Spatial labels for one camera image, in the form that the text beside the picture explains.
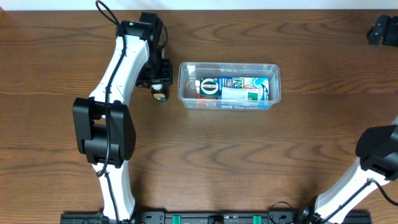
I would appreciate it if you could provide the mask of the dark bottle white cap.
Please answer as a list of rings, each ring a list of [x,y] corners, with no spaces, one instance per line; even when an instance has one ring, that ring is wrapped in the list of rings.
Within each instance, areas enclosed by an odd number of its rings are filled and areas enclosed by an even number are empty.
[[[166,101],[169,98],[169,88],[164,84],[156,84],[151,86],[151,94],[156,101]]]

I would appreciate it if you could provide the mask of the red white medicine box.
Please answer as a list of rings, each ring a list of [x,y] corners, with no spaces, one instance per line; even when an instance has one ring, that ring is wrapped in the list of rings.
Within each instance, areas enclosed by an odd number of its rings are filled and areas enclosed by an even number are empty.
[[[217,102],[211,101],[211,100],[215,100],[216,98],[201,95],[199,79],[195,80],[195,89],[196,89],[196,98],[198,99],[198,101],[196,102],[196,106],[198,109],[216,108],[217,107]]]

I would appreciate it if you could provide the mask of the dark green square box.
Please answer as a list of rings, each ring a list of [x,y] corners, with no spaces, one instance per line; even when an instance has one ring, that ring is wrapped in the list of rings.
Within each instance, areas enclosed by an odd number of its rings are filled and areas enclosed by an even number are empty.
[[[219,81],[217,78],[200,78],[200,98],[218,99]]]

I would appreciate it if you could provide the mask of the white green medicine box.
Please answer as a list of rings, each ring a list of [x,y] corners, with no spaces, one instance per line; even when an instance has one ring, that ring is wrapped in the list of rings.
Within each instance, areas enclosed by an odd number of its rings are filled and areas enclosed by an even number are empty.
[[[235,101],[257,101],[261,99],[261,92],[258,89],[223,88],[221,91],[221,99]]]

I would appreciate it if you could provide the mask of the blue fever patch box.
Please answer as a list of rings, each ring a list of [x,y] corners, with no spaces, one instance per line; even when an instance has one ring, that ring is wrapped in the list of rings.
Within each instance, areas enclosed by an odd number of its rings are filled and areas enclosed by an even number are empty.
[[[258,89],[261,92],[261,99],[257,101],[235,101],[222,100],[221,91],[223,88],[248,88]],[[253,78],[253,77],[222,77],[219,78],[219,99],[221,100],[222,108],[233,109],[257,109],[263,106],[263,103],[270,99],[269,93],[269,79],[268,78]]]

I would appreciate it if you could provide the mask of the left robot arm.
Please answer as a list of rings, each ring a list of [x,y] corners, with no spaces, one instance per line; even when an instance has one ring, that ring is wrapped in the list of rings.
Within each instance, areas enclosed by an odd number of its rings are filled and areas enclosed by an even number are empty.
[[[94,214],[64,214],[61,223],[134,223],[136,201],[129,180],[129,159],[136,132],[129,112],[135,87],[148,88],[157,101],[169,97],[172,64],[164,58],[161,33],[167,28],[156,13],[143,12],[138,21],[116,24],[113,57],[98,86],[88,98],[77,98],[73,120],[78,150],[93,165],[104,198],[104,209]]]

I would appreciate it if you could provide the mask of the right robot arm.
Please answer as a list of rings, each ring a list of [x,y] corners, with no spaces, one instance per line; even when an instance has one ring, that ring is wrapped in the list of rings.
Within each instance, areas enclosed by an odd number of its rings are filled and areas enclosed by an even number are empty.
[[[382,188],[397,180],[397,120],[365,130],[355,154],[353,165],[330,189],[315,197],[295,223],[371,223],[367,213],[353,213],[352,209],[375,189],[397,205]]]

